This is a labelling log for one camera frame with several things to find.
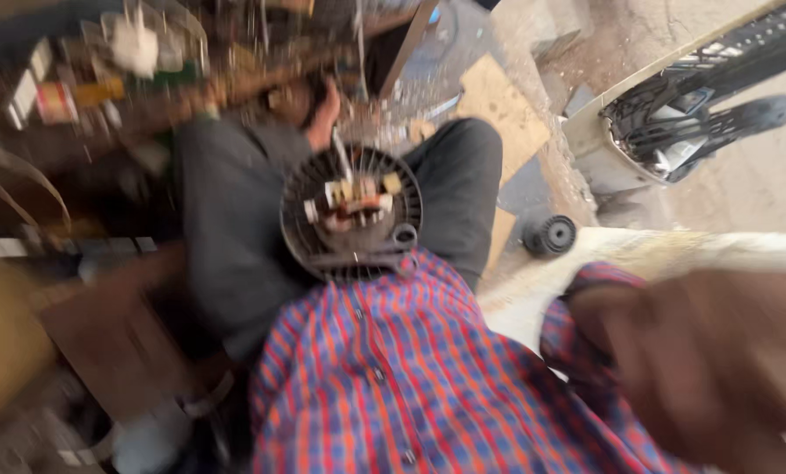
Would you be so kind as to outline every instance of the plaid shirt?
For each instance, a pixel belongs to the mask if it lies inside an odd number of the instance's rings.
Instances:
[[[282,309],[251,377],[253,471],[691,471],[653,444],[562,300],[542,360],[487,328],[447,263],[417,257],[411,279]],[[602,280],[640,284],[600,263],[574,284]]]

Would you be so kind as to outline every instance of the person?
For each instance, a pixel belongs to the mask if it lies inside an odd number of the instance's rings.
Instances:
[[[414,276],[310,281],[279,202],[286,173],[330,145],[328,87],[304,133],[208,119],[176,143],[192,291],[228,352],[253,360],[253,471],[786,472],[786,391],[766,381],[773,353],[758,365],[747,351],[770,330],[707,324],[763,314],[748,298],[786,293],[786,276],[642,287],[596,263],[548,308],[542,358],[486,326],[473,291],[502,140],[483,121],[450,122],[402,157],[424,201]]]

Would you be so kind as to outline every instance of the shirt button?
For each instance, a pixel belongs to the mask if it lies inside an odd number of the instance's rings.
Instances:
[[[384,375],[384,371],[380,370],[378,367],[373,369],[373,373],[375,374],[375,379],[379,382],[383,382],[387,379],[387,376]]]
[[[408,466],[413,466],[416,464],[416,454],[411,450],[408,449],[405,451],[405,454],[402,455],[401,461],[407,464]]]

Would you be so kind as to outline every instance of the gray pants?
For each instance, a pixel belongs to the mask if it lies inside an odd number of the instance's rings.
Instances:
[[[296,130],[198,121],[177,133],[191,289],[236,359],[261,346],[278,310],[319,282],[293,260],[279,223],[284,177],[311,155]],[[487,123],[450,122],[403,157],[422,192],[419,243],[474,290],[486,265],[502,173]]]

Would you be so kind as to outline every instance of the hand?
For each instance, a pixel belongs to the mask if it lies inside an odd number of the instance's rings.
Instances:
[[[786,275],[590,287],[569,309],[662,448],[731,473],[786,473]]]
[[[337,91],[337,84],[333,78],[325,79],[325,89],[325,101],[320,104],[314,115],[314,120],[305,131],[305,136],[315,154],[331,146],[331,128],[334,127],[337,117],[340,115],[340,93]]]

